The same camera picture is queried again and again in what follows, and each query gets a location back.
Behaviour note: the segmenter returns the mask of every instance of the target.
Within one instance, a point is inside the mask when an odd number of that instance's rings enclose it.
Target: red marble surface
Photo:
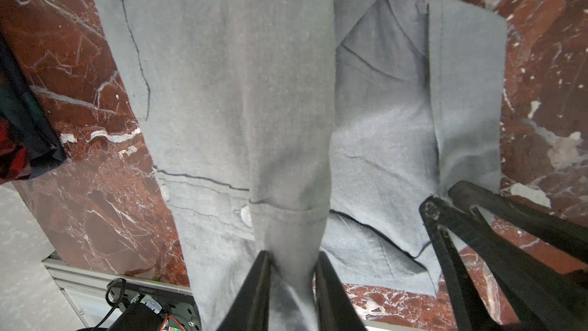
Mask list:
[[[587,225],[588,0],[463,1],[509,23],[503,193],[531,188],[520,193],[526,197],[513,198]],[[70,140],[67,163],[18,184],[58,253],[81,268],[187,284],[172,217],[92,0],[0,0],[0,13],[0,32],[49,121]],[[508,223],[492,226],[560,273],[587,267]],[[501,323],[515,322],[483,260],[471,249],[462,258],[489,313]],[[456,328],[443,281],[437,297],[351,284],[346,289],[364,318],[425,330]]]
[[[63,166],[15,184],[59,255],[80,268],[188,285],[93,0],[0,0],[0,13],[2,35],[66,141]]]

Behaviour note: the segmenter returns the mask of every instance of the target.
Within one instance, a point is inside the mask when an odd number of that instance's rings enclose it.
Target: metal frame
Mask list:
[[[63,296],[70,303],[70,305],[72,306],[73,310],[75,311],[75,314],[77,314],[78,318],[80,319],[80,321],[82,321],[82,323],[84,324],[84,326],[91,327],[91,325],[88,323],[88,321],[84,317],[84,313],[82,312],[82,310],[80,308],[77,307],[76,303],[73,301],[73,299],[71,299],[71,297],[68,294],[68,292],[65,289],[60,289],[60,290],[61,290],[61,293],[63,294]]]
[[[152,280],[140,279],[133,276],[115,275],[93,270],[84,270],[67,265],[61,260],[46,258],[42,261],[49,274],[53,277],[61,289],[73,289],[90,295],[97,295],[104,298],[107,285],[114,279],[122,277],[135,284],[170,291],[171,293],[192,296],[192,290],[186,286],[160,283]]]
[[[511,221],[551,245],[585,260],[588,229],[495,195],[466,181],[449,190],[455,205],[431,196],[421,217],[445,275],[460,331],[501,330],[488,314],[449,236],[453,232],[486,261],[521,320],[518,329],[588,329],[588,291],[496,234],[478,208]]]

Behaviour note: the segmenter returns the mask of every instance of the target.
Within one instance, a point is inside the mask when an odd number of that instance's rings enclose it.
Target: white button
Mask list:
[[[243,223],[247,226],[253,227],[253,223],[251,222],[251,211],[249,210],[248,205],[241,208],[241,220],[243,220]]]
[[[166,185],[162,185],[159,187],[159,191],[161,192],[161,198],[164,199],[165,202],[169,201],[169,188]]]

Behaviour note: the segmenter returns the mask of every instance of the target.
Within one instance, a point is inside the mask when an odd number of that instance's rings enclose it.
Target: gray fabric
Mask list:
[[[460,179],[497,187],[501,18],[454,0],[95,2],[206,329],[259,249],[271,328],[316,326],[321,237],[343,282],[435,294],[418,207]]]

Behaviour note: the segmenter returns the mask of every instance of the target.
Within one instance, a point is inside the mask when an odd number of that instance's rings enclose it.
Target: white floor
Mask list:
[[[14,187],[0,186],[0,330],[84,328],[41,264],[53,251]]]

